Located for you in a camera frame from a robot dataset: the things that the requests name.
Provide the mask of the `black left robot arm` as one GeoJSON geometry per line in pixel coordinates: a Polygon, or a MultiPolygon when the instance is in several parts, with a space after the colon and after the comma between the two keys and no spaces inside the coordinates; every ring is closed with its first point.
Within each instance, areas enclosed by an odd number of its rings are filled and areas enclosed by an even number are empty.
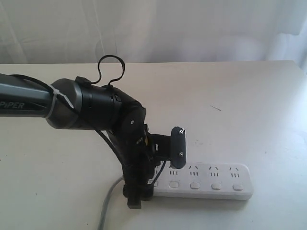
{"type": "Polygon", "coordinates": [[[44,118],[55,129],[97,132],[122,166],[128,207],[139,209],[153,196],[148,182],[156,160],[146,110],[120,89],[94,86],[81,77],[48,85],[25,75],[1,74],[0,114],[44,118]]]}

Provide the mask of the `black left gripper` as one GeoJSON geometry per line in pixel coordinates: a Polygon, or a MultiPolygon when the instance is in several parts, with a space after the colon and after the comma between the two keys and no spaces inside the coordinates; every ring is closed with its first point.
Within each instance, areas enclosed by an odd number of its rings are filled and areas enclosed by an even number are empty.
{"type": "Polygon", "coordinates": [[[108,137],[119,153],[122,165],[124,186],[123,195],[130,209],[141,209],[141,201],[153,197],[153,183],[148,183],[154,176],[155,150],[148,125],[140,124],[135,128],[124,128],[119,123],[110,124],[108,137]]]}

